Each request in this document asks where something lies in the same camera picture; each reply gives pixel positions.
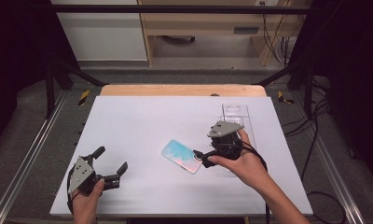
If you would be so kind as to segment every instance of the person's left hand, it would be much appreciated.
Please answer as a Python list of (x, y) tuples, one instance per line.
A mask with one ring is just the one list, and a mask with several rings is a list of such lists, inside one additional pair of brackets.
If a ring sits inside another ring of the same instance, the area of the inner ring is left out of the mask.
[(97, 181), (89, 197), (73, 192), (73, 210), (75, 224), (95, 224), (96, 209), (99, 197), (104, 189), (104, 179)]

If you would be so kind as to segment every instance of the person's right hand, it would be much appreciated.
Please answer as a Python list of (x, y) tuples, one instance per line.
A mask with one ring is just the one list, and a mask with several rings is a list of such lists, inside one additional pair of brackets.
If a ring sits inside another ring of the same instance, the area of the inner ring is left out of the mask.
[[(243, 142), (251, 145), (248, 134), (244, 130), (238, 130), (238, 134)], [(208, 160), (229, 169), (244, 184), (253, 189), (260, 190), (264, 188), (267, 181), (271, 181), (271, 177), (268, 175), (260, 159), (247, 150), (243, 149), (240, 157), (235, 161), (221, 156), (211, 156)]]

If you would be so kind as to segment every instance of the table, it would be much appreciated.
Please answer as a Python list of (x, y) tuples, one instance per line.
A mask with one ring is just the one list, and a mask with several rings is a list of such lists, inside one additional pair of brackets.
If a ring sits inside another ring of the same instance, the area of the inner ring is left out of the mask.
[[(176, 96), (166, 96), (172, 92)], [(212, 93), (239, 96), (207, 96)], [(106, 86), (96, 98), (68, 169), (77, 156), (86, 156), (100, 146), (107, 150), (94, 163), (98, 174), (111, 175), (124, 161), (128, 162), (129, 170), (121, 177), (120, 188), (106, 191), (99, 201), (99, 216), (265, 214), (260, 195), (230, 171), (219, 166), (201, 167), (192, 175), (160, 155), (171, 139), (203, 152), (212, 150), (206, 134), (219, 119), (221, 104), (247, 104), (253, 115), (252, 126), (259, 127), (254, 130), (256, 149), (267, 161), (270, 175), (303, 214), (312, 214), (271, 99), (265, 95), (261, 87), (240, 85)], [(65, 206), (65, 179), (59, 190), (64, 193), (57, 195), (50, 211), (52, 215), (70, 216)]]

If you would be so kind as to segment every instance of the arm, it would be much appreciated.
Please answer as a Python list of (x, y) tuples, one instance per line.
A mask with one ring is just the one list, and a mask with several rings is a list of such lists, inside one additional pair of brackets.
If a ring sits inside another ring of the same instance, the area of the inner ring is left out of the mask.
[(97, 181), (89, 197), (74, 192), (73, 210), (75, 224), (95, 224), (99, 197), (104, 189), (104, 179)]
[[(238, 134), (243, 142), (250, 144), (248, 134), (245, 131), (239, 130)], [(274, 182), (259, 158), (253, 153), (243, 150), (236, 161), (220, 156), (212, 156), (208, 160), (228, 168), (244, 184), (255, 189), (268, 204), (279, 223), (309, 223)]]

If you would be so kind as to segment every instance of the black fabric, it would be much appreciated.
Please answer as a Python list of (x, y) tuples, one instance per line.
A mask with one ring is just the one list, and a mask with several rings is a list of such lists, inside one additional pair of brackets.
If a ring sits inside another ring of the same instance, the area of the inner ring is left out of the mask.
[[(311, 36), (305, 31), (300, 37)], [(309, 66), (330, 80), (340, 127), (373, 174), (373, 1), (344, 1), (317, 47)]]
[(0, 135), (18, 91), (43, 80), (54, 59), (78, 67), (56, 13), (31, 10), (22, 0), (0, 0)]

